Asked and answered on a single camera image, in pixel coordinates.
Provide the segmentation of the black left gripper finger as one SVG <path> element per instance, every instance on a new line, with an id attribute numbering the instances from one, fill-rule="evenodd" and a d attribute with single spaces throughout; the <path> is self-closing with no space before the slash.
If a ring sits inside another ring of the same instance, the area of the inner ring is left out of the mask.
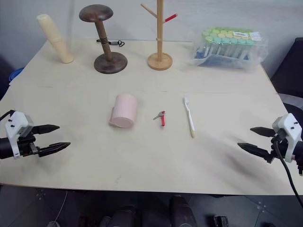
<path id="1" fill-rule="evenodd" d="M 48 156 L 54 153 L 57 153 L 65 148 L 67 148 L 71 143 L 70 142 L 58 142 L 55 144 L 51 144 L 46 148 L 40 148 L 38 151 L 39 157 Z"/>
<path id="2" fill-rule="evenodd" d="M 38 125 L 38 126 L 34 126 L 32 128 L 32 134 L 46 134 L 46 133 L 50 133 L 54 130 L 59 129 L 60 127 L 57 125 L 51 125 L 51 124 L 46 124 L 46 125 Z"/>

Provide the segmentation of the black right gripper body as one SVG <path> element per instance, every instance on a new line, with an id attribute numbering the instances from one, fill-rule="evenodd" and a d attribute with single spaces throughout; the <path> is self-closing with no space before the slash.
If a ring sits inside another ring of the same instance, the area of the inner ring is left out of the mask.
<path id="1" fill-rule="evenodd" d="M 272 150 L 269 154 L 268 163 L 272 163 L 272 161 L 275 158 L 279 159 L 279 155 L 277 154 L 276 149 L 275 149 L 275 142 L 276 141 L 277 141 L 277 145 L 278 145 L 281 157 L 283 158 L 283 160 L 285 160 L 285 154 L 286 154 L 286 150 L 287 150 L 287 147 L 288 147 L 288 142 L 287 142 L 287 139 L 286 139 L 286 135 L 285 134 L 271 134 L 269 137 L 271 137 L 271 143 L 272 143 L 271 149 Z"/>

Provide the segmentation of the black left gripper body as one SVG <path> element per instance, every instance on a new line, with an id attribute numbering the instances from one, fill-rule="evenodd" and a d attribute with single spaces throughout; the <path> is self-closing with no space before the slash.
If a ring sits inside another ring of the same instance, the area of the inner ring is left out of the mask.
<path id="1" fill-rule="evenodd" d="M 19 137 L 17 144 L 18 144 L 20 155 L 26 157 L 26 156 L 38 154 L 39 147 L 37 147 L 34 144 L 35 141 L 36 138 L 31 132 L 27 136 Z"/>

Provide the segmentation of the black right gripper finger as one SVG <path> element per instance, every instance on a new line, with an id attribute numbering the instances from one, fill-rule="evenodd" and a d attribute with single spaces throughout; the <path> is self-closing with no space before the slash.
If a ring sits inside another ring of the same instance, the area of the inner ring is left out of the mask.
<path id="1" fill-rule="evenodd" d="M 245 150 L 246 152 L 253 154 L 255 156 L 263 158 L 268 163 L 272 162 L 272 156 L 270 153 L 268 153 L 265 149 L 258 148 L 255 145 L 249 144 L 249 143 L 242 143 L 238 142 L 237 145 Z"/>
<path id="2" fill-rule="evenodd" d="M 265 127 L 253 127 L 250 130 L 258 135 L 265 137 L 274 137 L 275 131 L 273 129 L 265 128 Z"/>

